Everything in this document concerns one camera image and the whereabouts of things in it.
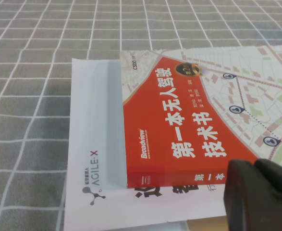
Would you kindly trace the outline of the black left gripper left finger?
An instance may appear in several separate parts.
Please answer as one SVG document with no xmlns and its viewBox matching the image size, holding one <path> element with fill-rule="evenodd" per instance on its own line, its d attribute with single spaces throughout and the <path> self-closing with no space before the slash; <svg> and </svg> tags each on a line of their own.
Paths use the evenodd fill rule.
<svg viewBox="0 0 282 231">
<path fill-rule="evenodd" d="M 282 231 L 282 191 L 245 160 L 228 164 L 224 206 L 231 231 Z"/>
</svg>

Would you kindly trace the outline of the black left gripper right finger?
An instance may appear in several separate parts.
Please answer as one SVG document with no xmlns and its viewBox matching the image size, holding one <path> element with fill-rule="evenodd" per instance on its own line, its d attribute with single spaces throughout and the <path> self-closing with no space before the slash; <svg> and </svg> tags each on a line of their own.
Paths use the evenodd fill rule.
<svg viewBox="0 0 282 231">
<path fill-rule="evenodd" d="M 255 167 L 276 189 L 282 191 L 282 166 L 268 159 L 258 159 Z"/>
</svg>

